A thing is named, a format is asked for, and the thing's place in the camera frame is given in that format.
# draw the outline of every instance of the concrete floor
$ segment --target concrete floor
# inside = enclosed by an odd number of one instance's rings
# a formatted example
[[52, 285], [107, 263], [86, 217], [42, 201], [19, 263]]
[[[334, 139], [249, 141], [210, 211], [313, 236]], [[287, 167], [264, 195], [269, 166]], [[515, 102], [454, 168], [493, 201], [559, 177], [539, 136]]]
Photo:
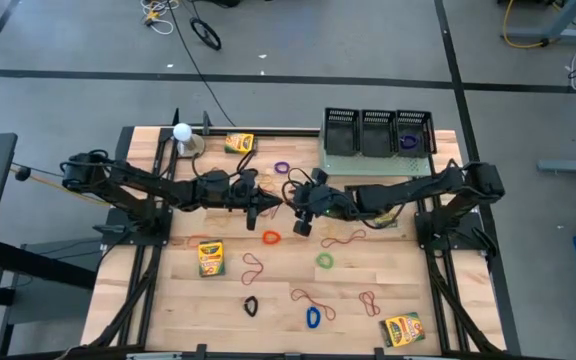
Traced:
[[[0, 17], [8, 4], [0, 0]], [[208, 49], [192, 34], [183, 9], [176, 11], [205, 73], [242, 80], [262, 71], [359, 78], [359, 85], [213, 83], [238, 125], [315, 127], [324, 107], [428, 110], [435, 128], [457, 131], [466, 157], [455, 93], [429, 83], [451, 86], [433, 0], [244, 0], [228, 10], [197, 7], [224, 42], [219, 53]], [[446, 0], [445, 8], [464, 82], [567, 84], [564, 66], [575, 44], [512, 49], [498, 37], [504, 8], [495, 1]], [[552, 16], [551, 8], [518, 6], [511, 23], [539, 24]], [[144, 28], [140, 17], [137, 1], [21, 0], [0, 34], [0, 70], [194, 74], [179, 39]], [[182, 121], [197, 122], [206, 110], [215, 124], [226, 124], [200, 82], [63, 79], [69, 74], [0, 77], [0, 132], [19, 135], [15, 161], [56, 170], [80, 151], [112, 152], [122, 126], [170, 123], [176, 107]], [[362, 78], [412, 82], [374, 86]], [[576, 159], [576, 94], [465, 95], [480, 157], [498, 165], [507, 191], [492, 209], [521, 351], [576, 359], [576, 176], [535, 170], [538, 159]], [[0, 240], [18, 245], [90, 237], [105, 215], [104, 208], [40, 184], [9, 181]], [[19, 327], [11, 353], [72, 346], [83, 323]], [[53, 340], [44, 341], [45, 334]]]

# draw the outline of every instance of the black plastic basket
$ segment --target black plastic basket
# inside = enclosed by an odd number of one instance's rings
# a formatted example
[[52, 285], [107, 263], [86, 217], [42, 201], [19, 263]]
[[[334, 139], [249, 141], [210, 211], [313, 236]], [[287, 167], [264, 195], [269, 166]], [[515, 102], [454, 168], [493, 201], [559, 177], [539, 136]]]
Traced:
[[359, 110], [326, 108], [324, 149], [328, 155], [359, 152]]
[[432, 114], [427, 111], [397, 110], [399, 156], [423, 158], [437, 153]]
[[368, 157], [391, 157], [397, 152], [394, 111], [361, 111], [361, 153]]

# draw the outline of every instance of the green rubber band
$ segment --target green rubber band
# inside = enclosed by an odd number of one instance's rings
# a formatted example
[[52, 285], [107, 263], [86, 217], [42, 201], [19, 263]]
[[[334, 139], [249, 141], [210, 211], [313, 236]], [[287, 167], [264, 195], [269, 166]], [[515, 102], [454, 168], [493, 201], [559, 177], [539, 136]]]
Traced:
[[332, 258], [332, 255], [330, 255], [329, 253], [319, 254], [319, 256], [317, 256], [316, 261], [317, 261], [317, 265], [321, 266], [324, 269], [330, 269], [335, 264], [335, 261]]

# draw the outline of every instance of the wooden table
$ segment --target wooden table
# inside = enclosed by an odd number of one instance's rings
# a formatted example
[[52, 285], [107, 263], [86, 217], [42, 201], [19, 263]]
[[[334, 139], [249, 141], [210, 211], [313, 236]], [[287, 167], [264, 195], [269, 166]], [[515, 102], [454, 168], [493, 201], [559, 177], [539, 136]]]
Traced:
[[[128, 162], [150, 171], [159, 130], [157, 127], [134, 129]], [[437, 131], [436, 137], [436, 168], [443, 169], [451, 158], [460, 162], [454, 131]], [[272, 179], [276, 193], [286, 180], [285, 175], [274, 173], [276, 162], [288, 161], [292, 167], [303, 168], [307, 173], [318, 164], [317, 138], [258, 139], [259, 152], [249, 167], [266, 174], [258, 180]], [[218, 167], [234, 171], [241, 156], [224, 153], [224, 138], [206, 137], [206, 142], [207, 151], [197, 160], [197, 170], [202, 173]], [[175, 180], [193, 177], [188, 161], [180, 160]], [[394, 184], [405, 180], [403, 177], [331, 176], [329, 184], [343, 188], [351, 184]], [[263, 186], [273, 190], [272, 185]], [[287, 206], [281, 206], [272, 219], [270, 216], [258, 218], [255, 231], [246, 230], [245, 214], [241, 211], [175, 211], [170, 241], [159, 267], [146, 348], [194, 351], [197, 344], [205, 343], [208, 351], [223, 352], [372, 354], [375, 347], [384, 346], [378, 322], [414, 311], [421, 317], [426, 339], [401, 348], [388, 348], [386, 353], [439, 354], [426, 258], [415, 238], [415, 211], [415, 204], [407, 205], [398, 227], [386, 230], [371, 230], [360, 222], [322, 217], [313, 221], [309, 238], [292, 232], [296, 219]], [[328, 249], [320, 244], [326, 237], [346, 239], [358, 229], [366, 231], [365, 239], [348, 245], [334, 244]], [[281, 241], [272, 246], [263, 244], [261, 235], [266, 230], [279, 232]], [[195, 235], [223, 239], [225, 275], [199, 277], [197, 239], [188, 241]], [[316, 265], [315, 257], [322, 251], [334, 257], [333, 268], [326, 270]], [[249, 286], [241, 283], [242, 273], [255, 269], [242, 261], [246, 252], [254, 254], [264, 265], [263, 273]], [[82, 344], [96, 338], [124, 302], [134, 253], [132, 246], [117, 246], [104, 260]], [[454, 251], [453, 258], [463, 306], [488, 339], [504, 348], [486, 260], [476, 251]], [[291, 300], [291, 291], [297, 288], [332, 307], [336, 311], [335, 320], [327, 320], [322, 311], [319, 327], [308, 329], [306, 310], [310, 303], [306, 299]], [[380, 315], [367, 316], [358, 299], [363, 291], [374, 292]], [[249, 317], [242, 308], [244, 299], [251, 295], [259, 299], [255, 317]], [[445, 301], [444, 307], [451, 347], [458, 349], [452, 312]], [[136, 331], [131, 331], [133, 341], [135, 337]]]

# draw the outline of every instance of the white ball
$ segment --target white ball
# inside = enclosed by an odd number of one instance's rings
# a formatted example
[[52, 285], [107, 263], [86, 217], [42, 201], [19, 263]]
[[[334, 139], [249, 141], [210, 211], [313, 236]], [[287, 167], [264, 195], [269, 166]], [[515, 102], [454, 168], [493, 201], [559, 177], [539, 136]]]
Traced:
[[192, 136], [192, 129], [190, 128], [190, 126], [188, 126], [188, 124], [183, 124], [183, 123], [177, 124], [172, 129], [172, 135], [178, 141], [188, 141], [188, 140], [190, 140], [190, 137]]

